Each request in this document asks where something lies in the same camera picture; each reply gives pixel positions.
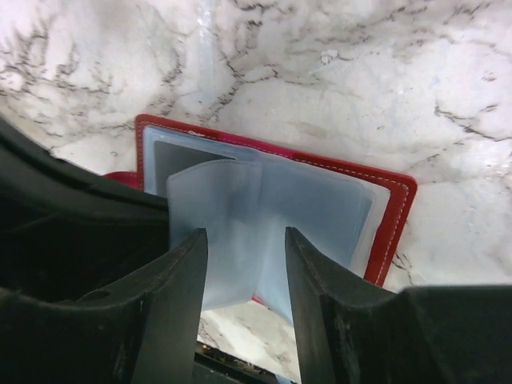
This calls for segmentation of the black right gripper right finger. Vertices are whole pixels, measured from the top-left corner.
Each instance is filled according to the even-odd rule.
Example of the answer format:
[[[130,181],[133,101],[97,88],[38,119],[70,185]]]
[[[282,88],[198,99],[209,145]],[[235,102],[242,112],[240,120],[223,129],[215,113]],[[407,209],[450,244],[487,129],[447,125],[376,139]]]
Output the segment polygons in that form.
[[[393,293],[286,229],[286,267],[304,383],[508,383],[511,288],[421,286]]]

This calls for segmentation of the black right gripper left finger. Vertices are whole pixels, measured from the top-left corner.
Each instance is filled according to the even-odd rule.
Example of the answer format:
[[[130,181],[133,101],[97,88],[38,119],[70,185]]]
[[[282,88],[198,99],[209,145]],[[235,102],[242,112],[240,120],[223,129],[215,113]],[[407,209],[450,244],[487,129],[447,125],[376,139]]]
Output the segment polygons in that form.
[[[198,229],[76,302],[2,290],[2,382],[190,382],[207,261]]]

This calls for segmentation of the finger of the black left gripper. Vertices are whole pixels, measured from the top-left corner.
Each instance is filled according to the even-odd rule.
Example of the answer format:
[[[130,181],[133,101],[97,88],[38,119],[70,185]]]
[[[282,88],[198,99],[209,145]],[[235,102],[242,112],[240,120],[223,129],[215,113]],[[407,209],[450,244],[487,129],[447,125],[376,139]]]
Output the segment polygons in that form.
[[[1,285],[80,298],[164,255],[166,200],[53,157],[1,123]]]

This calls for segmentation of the red leather card holder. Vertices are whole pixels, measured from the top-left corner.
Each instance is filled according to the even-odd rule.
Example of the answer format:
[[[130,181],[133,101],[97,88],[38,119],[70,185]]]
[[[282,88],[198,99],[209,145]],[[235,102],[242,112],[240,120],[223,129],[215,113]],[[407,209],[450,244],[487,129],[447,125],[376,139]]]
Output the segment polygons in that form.
[[[135,144],[136,171],[110,178],[167,200],[172,246],[206,230],[204,310],[253,299],[291,319],[289,227],[383,284],[418,189],[405,174],[148,114]]]

